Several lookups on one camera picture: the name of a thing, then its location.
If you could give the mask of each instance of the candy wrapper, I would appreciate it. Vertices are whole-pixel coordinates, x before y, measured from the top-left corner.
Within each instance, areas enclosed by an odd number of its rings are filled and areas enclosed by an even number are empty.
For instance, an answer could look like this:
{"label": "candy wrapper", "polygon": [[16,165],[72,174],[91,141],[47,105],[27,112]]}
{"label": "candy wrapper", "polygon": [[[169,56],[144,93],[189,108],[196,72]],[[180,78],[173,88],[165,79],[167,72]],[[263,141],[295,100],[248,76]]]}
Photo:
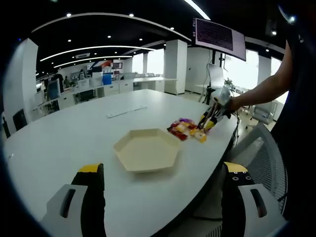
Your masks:
{"label": "candy wrapper", "polygon": [[188,118],[180,118],[176,120],[169,128],[167,128],[167,130],[181,141],[186,140],[190,136],[197,138],[202,143],[207,139],[204,131],[198,129],[194,121]]}

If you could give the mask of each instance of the ceiling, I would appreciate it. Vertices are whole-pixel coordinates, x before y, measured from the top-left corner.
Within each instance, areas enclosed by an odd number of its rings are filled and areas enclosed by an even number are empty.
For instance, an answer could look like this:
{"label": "ceiling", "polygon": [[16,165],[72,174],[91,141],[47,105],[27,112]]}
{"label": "ceiling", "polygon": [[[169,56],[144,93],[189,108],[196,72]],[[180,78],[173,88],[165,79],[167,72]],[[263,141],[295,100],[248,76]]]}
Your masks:
{"label": "ceiling", "polygon": [[[253,0],[194,0],[194,2],[216,23],[237,30],[245,36],[283,48],[285,46],[283,29],[286,23],[277,5],[272,2]],[[65,50],[101,45],[144,46],[159,40],[181,39],[181,36],[172,31],[133,18],[100,15],[73,17],[75,14],[106,12],[128,15],[133,13],[135,17],[153,21],[168,28],[174,27],[174,31],[188,38],[192,37],[193,18],[202,18],[184,0],[38,0],[20,2],[19,7],[14,9],[14,21],[10,21],[9,28],[15,31],[10,36],[15,37],[16,40],[30,38],[39,46],[37,70],[45,71],[45,73],[54,72],[55,65],[71,62],[74,60],[72,56],[77,54],[90,52],[90,57],[114,56],[122,55],[130,49],[82,50],[40,62],[40,59],[44,57]],[[67,13],[72,13],[72,16],[31,33],[40,25],[65,17]],[[269,26],[277,30],[276,36],[270,34]]]}

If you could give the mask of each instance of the human arm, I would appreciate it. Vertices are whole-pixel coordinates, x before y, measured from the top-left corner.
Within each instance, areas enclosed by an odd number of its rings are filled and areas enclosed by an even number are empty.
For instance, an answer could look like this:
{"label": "human arm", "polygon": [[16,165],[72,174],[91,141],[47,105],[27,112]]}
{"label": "human arm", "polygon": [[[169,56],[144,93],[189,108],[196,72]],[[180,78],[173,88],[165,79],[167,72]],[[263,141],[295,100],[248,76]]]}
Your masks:
{"label": "human arm", "polygon": [[232,99],[230,108],[237,110],[241,106],[267,103],[289,90],[292,79],[292,54],[286,42],[285,54],[276,74],[268,77],[254,89]]}

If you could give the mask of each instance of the hexagonal tray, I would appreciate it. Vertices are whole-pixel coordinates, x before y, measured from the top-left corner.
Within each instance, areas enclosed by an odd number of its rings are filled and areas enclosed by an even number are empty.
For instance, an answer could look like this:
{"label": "hexagonal tray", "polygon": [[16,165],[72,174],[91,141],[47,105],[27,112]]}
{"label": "hexagonal tray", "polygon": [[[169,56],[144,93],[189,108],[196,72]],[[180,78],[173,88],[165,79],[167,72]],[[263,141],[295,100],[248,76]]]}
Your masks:
{"label": "hexagonal tray", "polygon": [[148,172],[172,167],[180,141],[160,129],[131,130],[114,146],[127,171]]}

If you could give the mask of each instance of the oval table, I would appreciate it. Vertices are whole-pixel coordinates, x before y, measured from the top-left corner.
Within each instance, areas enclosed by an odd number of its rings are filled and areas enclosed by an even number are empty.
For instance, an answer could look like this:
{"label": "oval table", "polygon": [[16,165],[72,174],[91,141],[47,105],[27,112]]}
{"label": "oval table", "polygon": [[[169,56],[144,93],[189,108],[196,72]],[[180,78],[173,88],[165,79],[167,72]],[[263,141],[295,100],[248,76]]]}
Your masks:
{"label": "oval table", "polygon": [[[131,111],[141,106],[145,108]],[[167,132],[180,117],[198,122],[206,108],[182,97],[139,90],[55,112],[6,141],[4,155],[13,184],[27,209],[40,221],[48,200],[64,184],[70,184],[82,166],[101,162],[107,236],[151,236],[176,218],[203,188],[231,140],[237,118],[222,119],[203,144],[194,138],[181,142],[175,165],[163,171],[127,172],[113,145],[131,129],[160,128]]]}

